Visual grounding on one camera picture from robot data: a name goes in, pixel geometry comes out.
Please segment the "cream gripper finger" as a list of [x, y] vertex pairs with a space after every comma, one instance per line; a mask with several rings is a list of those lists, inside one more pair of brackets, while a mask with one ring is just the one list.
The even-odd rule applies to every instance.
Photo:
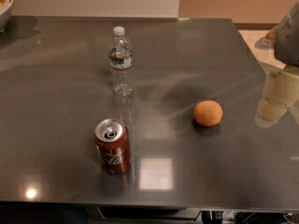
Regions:
[[298, 100], [299, 67], [292, 65], [286, 65], [283, 69], [269, 67], [255, 123], [262, 128], [271, 127], [278, 123]]
[[277, 27], [275, 26], [270, 31], [268, 31], [264, 36], [262, 36], [256, 43], [255, 47], [259, 49], [269, 49], [273, 47], [275, 37], [277, 34]]

